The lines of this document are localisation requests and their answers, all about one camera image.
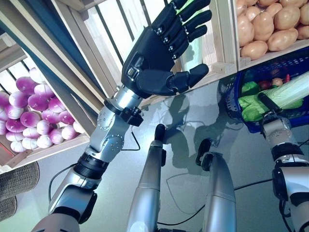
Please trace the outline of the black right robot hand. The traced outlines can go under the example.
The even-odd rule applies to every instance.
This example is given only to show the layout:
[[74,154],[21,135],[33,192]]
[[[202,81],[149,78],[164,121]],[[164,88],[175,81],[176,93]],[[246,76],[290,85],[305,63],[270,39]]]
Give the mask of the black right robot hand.
[[260,92],[257,95],[258,99],[272,112],[280,114],[283,112],[283,109],[281,109],[276,103],[271,100],[265,93]]

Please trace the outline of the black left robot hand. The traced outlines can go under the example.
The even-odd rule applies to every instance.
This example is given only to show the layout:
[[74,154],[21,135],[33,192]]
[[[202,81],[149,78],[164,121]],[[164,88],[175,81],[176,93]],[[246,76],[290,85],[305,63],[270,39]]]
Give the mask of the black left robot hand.
[[127,56],[121,81],[135,94],[146,99],[152,95],[174,96],[196,85],[208,72],[206,64],[189,71],[171,71],[189,44],[207,33],[211,20],[208,0],[172,0],[153,23],[144,28]]

